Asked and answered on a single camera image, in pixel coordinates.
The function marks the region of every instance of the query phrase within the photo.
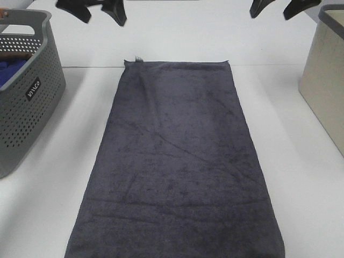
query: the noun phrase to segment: storage bin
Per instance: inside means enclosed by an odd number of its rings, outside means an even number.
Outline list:
[[[11,173],[46,125],[65,89],[61,62],[49,23],[36,10],[0,10],[0,24],[27,25],[34,35],[0,34],[0,52],[32,57],[0,88],[0,177]]]
[[[344,155],[344,4],[324,5],[299,91]]]

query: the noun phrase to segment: basket logo text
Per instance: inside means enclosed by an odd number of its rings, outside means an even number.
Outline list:
[[[32,100],[33,96],[36,94],[39,87],[41,87],[41,81],[37,77],[25,94],[28,101]]]

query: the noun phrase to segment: gray laundry basket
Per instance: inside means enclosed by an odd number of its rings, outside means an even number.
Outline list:
[[[20,163],[66,87],[49,22],[51,14],[15,9],[2,12],[0,24],[28,25],[34,35],[0,34],[0,52],[33,54],[0,88],[0,177]]]

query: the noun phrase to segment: blue fabric in basket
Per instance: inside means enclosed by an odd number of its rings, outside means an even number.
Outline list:
[[[26,60],[0,62],[0,88],[26,63]]]

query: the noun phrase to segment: white table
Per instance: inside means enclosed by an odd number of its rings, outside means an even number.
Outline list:
[[[251,20],[250,1],[127,1],[120,28],[94,8],[84,25],[53,1],[34,1],[30,8],[53,13],[62,64],[84,68],[63,70],[67,88],[56,111],[18,169],[0,180],[0,257],[63,258],[123,59],[138,55],[228,59],[287,258],[343,258],[344,158],[297,88],[316,24],[304,13],[283,21],[286,4]]]

